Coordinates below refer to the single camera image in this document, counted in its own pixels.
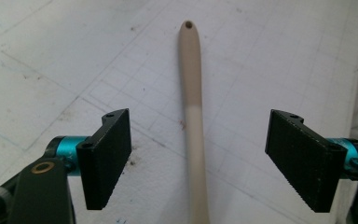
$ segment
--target beige tube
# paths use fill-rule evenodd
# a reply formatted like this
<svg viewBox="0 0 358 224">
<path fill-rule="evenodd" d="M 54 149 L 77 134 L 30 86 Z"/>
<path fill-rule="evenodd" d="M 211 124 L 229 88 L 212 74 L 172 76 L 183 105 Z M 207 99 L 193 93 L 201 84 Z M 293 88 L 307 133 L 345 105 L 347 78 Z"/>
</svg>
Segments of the beige tube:
<svg viewBox="0 0 358 224">
<path fill-rule="evenodd" d="M 190 224 L 209 224 L 202 128 L 200 39 L 192 21 L 179 32 L 190 183 Z"/>
</svg>

